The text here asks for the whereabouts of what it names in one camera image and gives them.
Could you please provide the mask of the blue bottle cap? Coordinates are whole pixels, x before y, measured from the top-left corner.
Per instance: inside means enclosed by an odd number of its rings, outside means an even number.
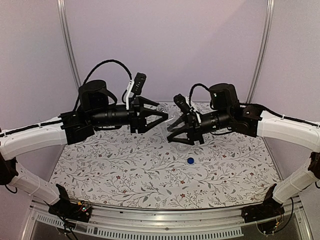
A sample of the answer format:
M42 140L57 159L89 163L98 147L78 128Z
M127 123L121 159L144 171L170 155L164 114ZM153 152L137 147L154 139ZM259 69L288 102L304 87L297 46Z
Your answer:
M187 163L188 163L189 165L193 165L193 164L195 163L194 158L193 158L193 157L189 157L189 158L187 159Z

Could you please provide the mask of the white sports bottle cap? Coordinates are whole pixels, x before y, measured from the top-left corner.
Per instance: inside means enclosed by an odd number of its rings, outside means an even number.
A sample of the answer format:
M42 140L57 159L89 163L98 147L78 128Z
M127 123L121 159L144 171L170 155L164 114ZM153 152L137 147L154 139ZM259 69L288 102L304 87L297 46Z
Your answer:
M165 103L161 103L159 104L157 107L156 107L156 110L158 112L161 112L161 113L165 113L167 114L168 113L168 107Z

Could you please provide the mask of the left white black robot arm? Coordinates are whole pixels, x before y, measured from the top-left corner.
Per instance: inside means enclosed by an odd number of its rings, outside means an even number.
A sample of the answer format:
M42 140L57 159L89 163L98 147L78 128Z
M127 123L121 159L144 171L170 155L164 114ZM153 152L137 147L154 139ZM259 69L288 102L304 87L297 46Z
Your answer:
M17 156L35 150L80 143L98 131L129 126L132 134L143 134L168 119L157 111L157 102L141 97L143 82L130 81L125 104L117 104L104 80L89 81L78 89L80 106L48 121L0 133L0 184L23 190L42 199L63 216L74 213L66 189L31 173L17 161Z

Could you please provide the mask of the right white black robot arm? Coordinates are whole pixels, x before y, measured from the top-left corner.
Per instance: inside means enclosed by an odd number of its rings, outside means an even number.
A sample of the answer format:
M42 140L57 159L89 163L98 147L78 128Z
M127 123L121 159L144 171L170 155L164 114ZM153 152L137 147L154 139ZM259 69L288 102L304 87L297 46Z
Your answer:
M268 190L258 213L269 218L278 210L278 205L303 191L320 179L320 125L302 119L278 114L255 103L240 103L235 86L218 83L206 89L211 97L211 112L199 113L191 98L176 95L174 103L182 116L168 126L170 143L193 146L204 143L204 134L229 129L250 137L264 137L282 140L305 147L311 151L309 159L285 180Z

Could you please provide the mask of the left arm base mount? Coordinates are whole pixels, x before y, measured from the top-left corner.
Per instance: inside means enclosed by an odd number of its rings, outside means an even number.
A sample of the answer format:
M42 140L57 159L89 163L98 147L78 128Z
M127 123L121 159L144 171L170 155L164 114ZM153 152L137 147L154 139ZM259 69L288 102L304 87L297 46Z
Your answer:
M59 191L59 200L49 206L48 212L61 218L88 223L92 214L92 205L84 200L72 203L66 189L59 184L55 186Z

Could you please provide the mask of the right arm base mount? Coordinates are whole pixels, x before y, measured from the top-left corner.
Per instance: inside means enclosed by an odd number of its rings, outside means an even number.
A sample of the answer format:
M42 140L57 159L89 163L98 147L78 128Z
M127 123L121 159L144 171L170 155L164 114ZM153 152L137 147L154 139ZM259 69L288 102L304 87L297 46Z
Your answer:
M259 222L257 229L265 235L273 234L280 225L285 213L283 204L272 198L260 204L245 206L241 209L241 217L245 223Z

